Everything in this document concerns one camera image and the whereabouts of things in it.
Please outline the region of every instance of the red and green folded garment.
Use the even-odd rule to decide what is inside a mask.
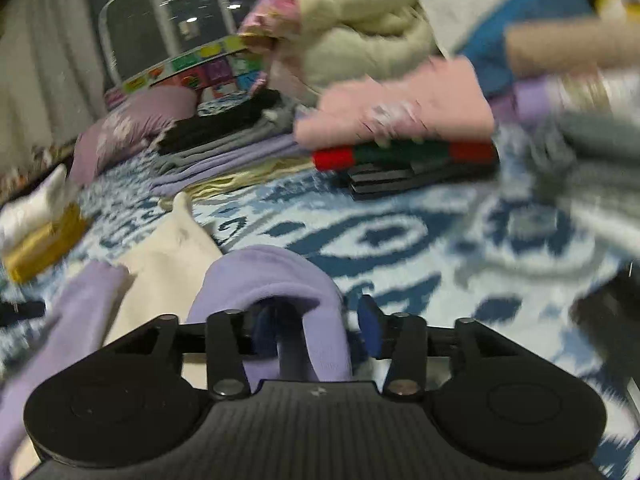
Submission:
[[[313,154],[318,171],[347,170],[358,164],[397,164],[412,162],[493,162],[498,159],[490,142],[445,142],[394,140],[388,148],[375,142],[320,150]]]

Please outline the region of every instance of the blue and white patterned bedsheet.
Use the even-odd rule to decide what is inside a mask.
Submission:
[[[575,228],[564,213],[534,203],[498,139],[500,182],[434,186],[374,202],[354,202],[314,171],[198,202],[196,220],[223,251],[252,244],[289,248],[327,272],[351,306],[372,294],[387,312],[424,316],[433,326],[473,317],[582,377],[603,397],[605,438],[594,462],[611,479],[640,475],[640,433],[614,378],[568,319],[575,298],[610,278],[619,258]],[[51,298],[72,261],[117,258],[163,215],[149,195],[155,155],[145,152],[100,177],[80,199],[100,213],[66,261],[8,298]],[[354,312],[349,321],[355,324]],[[374,378],[385,373],[373,368]]]

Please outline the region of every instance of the yellow folded garment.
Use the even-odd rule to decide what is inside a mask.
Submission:
[[[196,200],[204,200],[205,198],[235,191],[243,187],[253,186],[254,184],[263,184],[281,176],[309,170],[313,167],[313,161],[308,156],[275,158],[257,164],[256,166],[250,166],[243,170],[225,173],[210,178],[209,180],[203,180],[197,184],[191,184],[184,188],[182,192],[189,195],[195,202]],[[173,197],[162,197],[159,206],[165,211],[171,211],[172,202]]]
[[[15,283],[28,282],[65,256],[87,227],[78,204],[70,204],[60,220],[35,230],[2,258],[7,275]]]

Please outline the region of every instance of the black circular joint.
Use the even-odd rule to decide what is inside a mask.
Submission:
[[[535,358],[483,358],[434,393],[441,433],[464,452],[508,469],[588,460],[604,431],[602,400],[587,384]]]
[[[119,467],[183,442],[199,416],[191,385],[157,360],[113,355],[80,363],[42,383],[24,409],[28,435],[54,460]]]

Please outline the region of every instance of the mauve pillow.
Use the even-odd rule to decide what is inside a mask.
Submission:
[[[156,86],[130,97],[76,140],[69,178],[91,183],[109,164],[124,160],[145,137],[156,136],[174,121],[192,117],[198,95],[183,86]]]

